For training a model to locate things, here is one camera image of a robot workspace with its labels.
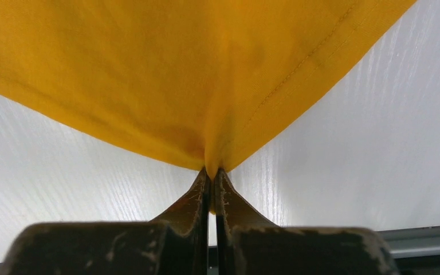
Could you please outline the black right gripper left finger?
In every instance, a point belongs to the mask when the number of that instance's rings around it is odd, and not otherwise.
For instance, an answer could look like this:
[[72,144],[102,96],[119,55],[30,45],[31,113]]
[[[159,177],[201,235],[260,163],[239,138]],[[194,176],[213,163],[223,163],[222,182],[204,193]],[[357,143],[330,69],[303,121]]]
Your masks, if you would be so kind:
[[0,274],[205,274],[210,179],[154,219],[35,223],[8,249]]

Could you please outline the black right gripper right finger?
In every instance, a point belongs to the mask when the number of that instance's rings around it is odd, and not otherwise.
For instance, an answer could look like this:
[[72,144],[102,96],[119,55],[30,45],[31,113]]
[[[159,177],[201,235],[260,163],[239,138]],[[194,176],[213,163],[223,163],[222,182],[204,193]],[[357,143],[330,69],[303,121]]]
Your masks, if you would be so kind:
[[362,227],[282,227],[214,179],[220,274],[399,274],[389,247]]

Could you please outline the yellow t-shirt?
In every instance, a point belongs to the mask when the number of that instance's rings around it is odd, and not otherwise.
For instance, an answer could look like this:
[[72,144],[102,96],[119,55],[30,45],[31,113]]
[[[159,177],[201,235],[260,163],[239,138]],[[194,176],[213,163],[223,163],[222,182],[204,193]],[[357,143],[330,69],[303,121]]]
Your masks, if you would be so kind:
[[214,177],[319,101],[412,1],[0,1],[0,95]]

